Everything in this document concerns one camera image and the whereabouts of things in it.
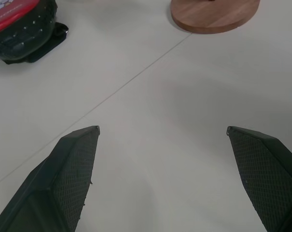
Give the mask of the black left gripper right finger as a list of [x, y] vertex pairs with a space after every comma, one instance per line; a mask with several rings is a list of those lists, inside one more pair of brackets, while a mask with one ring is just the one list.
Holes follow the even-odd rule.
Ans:
[[292, 232], [292, 152], [277, 138], [229, 126], [243, 187], [267, 232]]

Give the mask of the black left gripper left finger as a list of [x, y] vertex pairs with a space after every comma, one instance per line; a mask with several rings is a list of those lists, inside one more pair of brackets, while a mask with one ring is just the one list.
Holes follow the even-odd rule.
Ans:
[[0, 214], [0, 232], [75, 232], [99, 135], [99, 126], [90, 126], [63, 136]]

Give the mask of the round wooden base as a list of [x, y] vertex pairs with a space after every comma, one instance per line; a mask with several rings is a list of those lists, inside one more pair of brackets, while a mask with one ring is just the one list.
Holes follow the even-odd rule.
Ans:
[[247, 23], [260, 0], [171, 0], [170, 12], [181, 29], [197, 34], [217, 34]]

